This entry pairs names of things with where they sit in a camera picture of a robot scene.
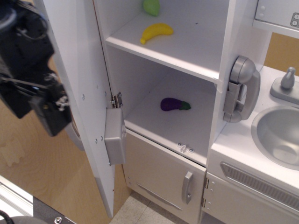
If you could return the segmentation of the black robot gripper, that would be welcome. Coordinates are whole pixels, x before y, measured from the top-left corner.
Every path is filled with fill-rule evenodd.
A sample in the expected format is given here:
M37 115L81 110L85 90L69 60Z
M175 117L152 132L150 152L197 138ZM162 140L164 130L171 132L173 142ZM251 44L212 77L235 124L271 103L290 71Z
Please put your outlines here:
M71 123L68 97L48 67L54 49L38 14L0 15L0 98L22 118L34 110L49 136Z

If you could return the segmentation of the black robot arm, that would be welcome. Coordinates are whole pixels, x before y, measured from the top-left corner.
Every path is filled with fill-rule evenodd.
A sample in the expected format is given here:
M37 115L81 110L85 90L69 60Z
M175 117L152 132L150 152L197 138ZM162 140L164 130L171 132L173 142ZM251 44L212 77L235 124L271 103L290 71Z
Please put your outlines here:
M69 99L48 66L46 19L22 0L0 2L0 99L19 119L34 111L49 136L71 123Z

